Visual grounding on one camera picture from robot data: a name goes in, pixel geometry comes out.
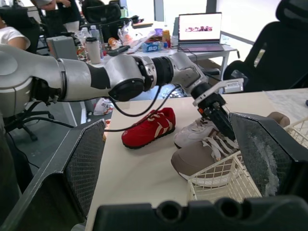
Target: cup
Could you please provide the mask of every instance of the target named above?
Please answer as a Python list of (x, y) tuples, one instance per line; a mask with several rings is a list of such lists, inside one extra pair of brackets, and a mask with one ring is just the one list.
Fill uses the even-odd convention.
[(86, 50), (92, 64), (99, 64), (101, 62), (100, 43), (97, 38), (86, 38)]

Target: basket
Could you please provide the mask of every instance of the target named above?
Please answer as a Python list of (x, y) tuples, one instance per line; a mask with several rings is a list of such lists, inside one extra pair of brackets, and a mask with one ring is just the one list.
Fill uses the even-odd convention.
[[(308, 148), (308, 117), (285, 128), (301, 145)], [(214, 203), (221, 197), (242, 202), (247, 197), (261, 197), (238, 151), (195, 173), (188, 180), (188, 201), (208, 200)]]
[(299, 144), (303, 145), (305, 148), (308, 148), (308, 117), (287, 126), (285, 130)]

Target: desk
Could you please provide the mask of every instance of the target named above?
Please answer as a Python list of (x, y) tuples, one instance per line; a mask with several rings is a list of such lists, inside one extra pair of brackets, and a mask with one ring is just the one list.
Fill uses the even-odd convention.
[[(306, 92), (305, 97), (308, 99), (308, 90), (302, 92)], [(231, 112), (267, 116), (273, 111), (279, 111), (264, 92), (223, 95), (223, 98), (227, 102), (226, 109)], [(122, 145), (121, 132), (108, 133), (100, 175), (89, 211), (87, 231), (92, 230), (97, 208), (103, 204), (151, 203), (157, 206), (165, 200), (186, 204), (187, 181), (176, 173), (170, 160), (177, 150), (173, 136), (182, 127), (200, 117), (192, 102), (193, 99), (188, 97), (167, 100), (165, 107), (172, 107), (176, 114), (175, 132), (138, 150)], [(136, 114), (149, 104), (150, 101), (133, 101), (119, 103), (119, 106), (127, 113)], [(308, 115), (308, 108), (303, 113)], [(139, 119), (124, 117), (115, 110), (110, 129), (128, 127)]]
[[(223, 73), (225, 69), (227, 68), (228, 65), (228, 59), (229, 59), (229, 54), (231, 51), (236, 51), (237, 49), (232, 48), (227, 45), (223, 45), (224, 51), (211, 51), (211, 52), (193, 52), (197, 58), (198, 61), (204, 60), (204, 59), (211, 59), (211, 58), (217, 58), (217, 57), (223, 57), (222, 59), (222, 64), (221, 64), (221, 69), (220, 69), (220, 78), (222, 79)], [(173, 55), (174, 53), (178, 52), (177, 49), (168, 49), (168, 50), (162, 50), (162, 51), (155, 51), (155, 52), (148, 52), (148, 53), (143, 53), (142, 51), (135, 52), (131, 55), (135, 56), (148, 56), (151, 59), (161, 57), (161, 56), (170, 56)], [(192, 60), (196, 61), (196, 56), (192, 53), (186, 52), (187, 56)], [(104, 59), (100, 64), (92, 64), (94, 67), (102, 67), (104, 66), (112, 57), (111, 56), (105, 56)]]

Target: red sneaker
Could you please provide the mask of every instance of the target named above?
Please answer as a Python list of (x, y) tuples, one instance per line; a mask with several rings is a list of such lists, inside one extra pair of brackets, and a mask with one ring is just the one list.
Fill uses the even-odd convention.
[(162, 136), (174, 132), (174, 129), (174, 112), (172, 108), (165, 107), (138, 126), (124, 131), (122, 134), (122, 142), (125, 147), (138, 149)]

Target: white shirt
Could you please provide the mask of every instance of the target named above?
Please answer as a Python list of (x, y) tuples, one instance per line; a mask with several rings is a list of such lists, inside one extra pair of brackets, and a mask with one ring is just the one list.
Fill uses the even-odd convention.
[(30, 40), (18, 30), (10, 26), (0, 29), (0, 43), (8, 44), (11, 39), (18, 37), (24, 38), (26, 40), (26, 49), (28, 49), (30, 46)]

